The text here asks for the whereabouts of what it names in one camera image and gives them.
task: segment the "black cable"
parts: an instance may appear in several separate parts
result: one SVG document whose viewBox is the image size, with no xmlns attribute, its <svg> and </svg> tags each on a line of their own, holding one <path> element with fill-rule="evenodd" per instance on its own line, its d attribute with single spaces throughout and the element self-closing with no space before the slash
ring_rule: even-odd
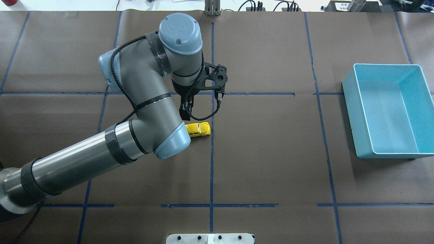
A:
<svg viewBox="0 0 434 244">
<path fill-rule="evenodd" d="M 256 3 L 255 3 L 255 1 L 253 1 L 253 0 L 247 0 L 247 1 L 245 1 L 241 6 L 240 6 L 240 8 L 238 9 L 238 11 L 240 11 L 241 10 L 241 8 L 244 6 L 244 4 L 246 4 L 246 3 L 248 3 L 248 2 L 250 2 L 250 4 L 252 4 L 253 3 L 253 7 L 250 7 L 251 9 L 251 11 L 253 11 L 254 9 L 256 9 Z"/>
<path fill-rule="evenodd" d="M 291 3 L 291 6 L 289 7 L 289 9 L 287 9 L 288 12 L 293 12 L 295 10 L 295 5 L 294 5 L 294 1 Z"/>
<path fill-rule="evenodd" d="M 288 1 L 280 1 L 276 7 L 274 7 L 273 12 L 276 10 L 276 8 L 281 4 L 281 3 L 286 3 L 288 5 L 288 9 L 289 9 L 289 2 Z"/>
<path fill-rule="evenodd" d="M 120 52 L 124 47 L 126 47 L 126 46 L 128 46 L 128 45 L 130 45 L 130 44 L 133 44 L 133 43 L 135 43 L 135 42 L 137 42 L 137 41 L 143 40 L 143 39 L 146 39 L 146 37 L 145 37 L 145 36 L 140 36 L 140 37 L 137 37 L 137 38 L 134 39 L 134 40 L 131 40 L 131 41 L 127 42 L 127 43 L 124 43 L 122 46 L 118 47 L 118 48 L 113 52 L 113 54 L 112 54 L 112 56 L 111 56 L 111 59 L 110 59 L 110 69 L 111 69 L 111 71 L 112 71 L 113 78 L 115 79 L 115 82 L 116 82 L 116 84 L 118 85 L 119 89 L 120 89 L 120 90 L 122 91 L 122 93 L 127 97 L 128 101 L 131 103 L 131 106 L 133 107 L 133 112 L 130 113 L 127 117 L 125 117 L 125 119 L 129 119 L 133 114 L 136 113 L 136 111 L 137 111 L 137 106 L 136 106 L 136 104 L 134 103 L 132 97 L 128 94 L 127 91 L 125 91 L 124 87 L 122 86 L 122 84 L 121 84 L 120 81 L 119 81 L 119 78 L 118 78 L 118 76 L 116 75 L 116 71 L 115 71 L 114 60 L 115 60 L 115 56 L 116 56 L 116 54 L 118 54 L 118 53 L 119 53 L 119 52 Z"/>
<path fill-rule="evenodd" d="M 298 8 L 299 8 L 298 4 L 296 2 L 294 2 L 294 9 L 293 9 L 294 12 L 298 12 Z"/>
<path fill-rule="evenodd" d="M 131 118 L 131 116 L 133 116 L 135 114 L 135 110 L 133 110 L 129 115 L 127 115 L 123 120 L 121 120 L 119 123 L 123 123 L 125 121 L 127 121 L 129 118 Z"/>
<path fill-rule="evenodd" d="M 29 223 L 26 225 L 26 227 L 24 228 L 24 230 L 21 232 L 21 234 L 15 239 L 13 240 L 10 244 L 15 244 L 17 243 L 23 236 L 24 234 L 27 232 L 27 230 L 30 228 L 30 226 L 33 224 L 33 222 L 35 221 L 36 217 L 39 214 L 39 211 L 41 211 L 42 208 L 42 204 L 44 203 L 44 201 L 42 201 L 39 206 L 38 209 L 36 209 L 35 214 L 33 214 L 33 217 L 30 219 Z"/>
<path fill-rule="evenodd" d="M 204 64 L 205 64 L 204 53 L 202 52 L 202 65 L 201 65 L 201 69 L 203 68 Z M 184 109 L 187 111 L 187 114 L 190 116 L 190 118 L 192 118 L 194 120 L 197 120 L 197 121 L 202 121 L 202 120 L 206 120 L 206 119 L 211 118 L 212 116 L 214 116 L 218 112 L 218 110 L 220 109 L 220 105 L 221 105 L 221 101 L 217 100 L 216 110 L 214 112 L 212 112 L 210 115 L 208 115 L 207 117 L 204 117 L 204 118 L 201 118 L 201 119 L 194 117 L 191 114 L 191 112 L 187 109 L 188 97 L 190 96 L 190 93 L 193 90 L 194 85 L 196 85 L 200 81 L 201 75 L 202 75 L 202 71 L 200 71 L 199 74 L 197 75 L 197 77 L 194 79 L 193 84 L 191 84 L 190 88 L 188 89 L 187 93 L 185 94 L 184 101 L 183 101 L 184 102 L 183 106 L 184 106 Z"/>
</svg>

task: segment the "yellow toy car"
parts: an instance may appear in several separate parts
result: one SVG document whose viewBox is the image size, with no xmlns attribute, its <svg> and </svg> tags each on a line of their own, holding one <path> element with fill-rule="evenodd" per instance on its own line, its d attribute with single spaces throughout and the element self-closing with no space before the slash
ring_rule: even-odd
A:
<svg viewBox="0 0 434 244">
<path fill-rule="evenodd" d="M 190 137 L 211 135 L 211 127 L 208 122 L 186 124 L 185 128 Z"/>
</svg>

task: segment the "blue plastic bin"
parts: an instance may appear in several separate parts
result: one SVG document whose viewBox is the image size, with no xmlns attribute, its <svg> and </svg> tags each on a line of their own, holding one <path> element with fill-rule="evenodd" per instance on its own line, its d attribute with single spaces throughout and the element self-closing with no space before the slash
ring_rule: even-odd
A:
<svg viewBox="0 0 434 244">
<path fill-rule="evenodd" d="M 434 103 L 419 65 L 357 63 L 342 86 L 359 158 L 434 155 Z"/>
</svg>

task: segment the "power strip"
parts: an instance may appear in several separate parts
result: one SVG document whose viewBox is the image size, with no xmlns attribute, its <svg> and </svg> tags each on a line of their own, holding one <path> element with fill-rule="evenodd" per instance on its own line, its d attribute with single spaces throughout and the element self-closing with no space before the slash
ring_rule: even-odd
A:
<svg viewBox="0 0 434 244">
<path fill-rule="evenodd" d="M 246 11 L 247 11 L 247 12 L 251 12 L 251 11 L 250 11 L 251 8 L 252 8 L 252 7 L 246 7 Z M 265 12 L 265 8 L 262 8 L 261 11 L 254 11 L 254 12 Z"/>
<path fill-rule="evenodd" d="M 298 11 L 287 11 L 287 7 L 286 8 L 282 8 L 282 12 L 301 12 L 301 8 L 298 9 Z"/>
</svg>

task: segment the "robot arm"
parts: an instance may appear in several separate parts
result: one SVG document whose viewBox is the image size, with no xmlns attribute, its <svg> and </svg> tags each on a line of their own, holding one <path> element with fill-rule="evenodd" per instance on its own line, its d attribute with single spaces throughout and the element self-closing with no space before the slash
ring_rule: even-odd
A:
<svg viewBox="0 0 434 244">
<path fill-rule="evenodd" d="M 193 117 L 193 96 L 215 90 L 220 107 L 227 81 L 226 68 L 204 63 L 201 48 L 197 21 L 175 13 L 161 22 L 158 33 L 102 55 L 99 64 L 108 85 L 128 97 L 137 118 L 22 168 L 0 171 L 0 221 L 28 213 L 36 203 L 150 152 L 164 159 L 186 149 L 190 137 L 182 119 Z M 181 95 L 179 111 L 163 82 L 170 74 Z M 214 81 L 212 87 L 205 87 L 207 79 Z"/>
</svg>

